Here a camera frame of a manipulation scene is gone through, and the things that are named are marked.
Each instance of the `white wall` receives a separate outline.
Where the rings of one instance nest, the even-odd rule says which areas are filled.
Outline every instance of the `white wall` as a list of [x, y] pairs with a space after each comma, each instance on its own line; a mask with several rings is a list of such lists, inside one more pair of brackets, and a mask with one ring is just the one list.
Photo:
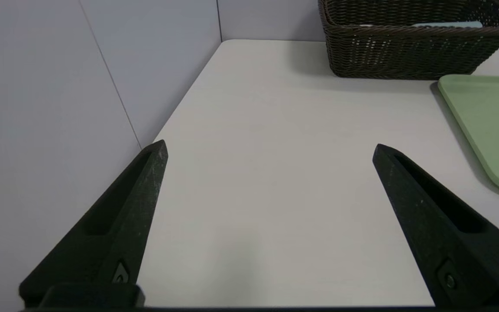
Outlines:
[[216, 0], [81, 0], [142, 146], [220, 44]]
[[218, 0], [222, 39], [324, 41], [318, 0]]
[[140, 151], [75, 0], [0, 0], [0, 311]]

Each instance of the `wicker basket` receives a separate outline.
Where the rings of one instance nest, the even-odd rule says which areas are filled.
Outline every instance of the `wicker basket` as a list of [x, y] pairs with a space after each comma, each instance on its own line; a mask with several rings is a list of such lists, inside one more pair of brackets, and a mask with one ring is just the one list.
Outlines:
[[[339, 77], [470, 74], [499, 49], [499, 0], [319, 0], [319, 10]], [[412, 26], [462, 21], [483, 28]]]

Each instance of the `light green tray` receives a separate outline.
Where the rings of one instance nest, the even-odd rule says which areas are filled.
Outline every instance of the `light green tray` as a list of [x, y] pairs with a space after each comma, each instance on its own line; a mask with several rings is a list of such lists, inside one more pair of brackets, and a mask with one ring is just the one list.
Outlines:
[[446, 75], [438, 87], [486, 173], [499, 186], [499, 77]]

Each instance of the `white table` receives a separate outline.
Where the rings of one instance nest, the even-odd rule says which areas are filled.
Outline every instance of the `white table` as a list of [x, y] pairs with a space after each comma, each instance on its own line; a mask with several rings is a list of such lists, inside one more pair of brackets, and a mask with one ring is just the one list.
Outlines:
[[[499, 51], [477, 73], [499, 75]], [[404, 152], [499, 227], [433, 81], [341, 79], [325, 44], [222, 43], [156, 140], [150, 306], [431, 306], [372, 164]]]

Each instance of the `basket rim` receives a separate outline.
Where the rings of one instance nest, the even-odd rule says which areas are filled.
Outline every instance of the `basket rim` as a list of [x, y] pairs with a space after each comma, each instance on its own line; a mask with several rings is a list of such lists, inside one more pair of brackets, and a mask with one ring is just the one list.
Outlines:
[[319, 0], [319, 11], [325, 31], [331, 33], [351, 33], [352, 35], [406, 35], [406, 36], [499, 36], [499, 26], [483, 28], [455, 26], [361, 26], [357, 24], [340, 25], [331, 20], [326, 8], [326, 0]]

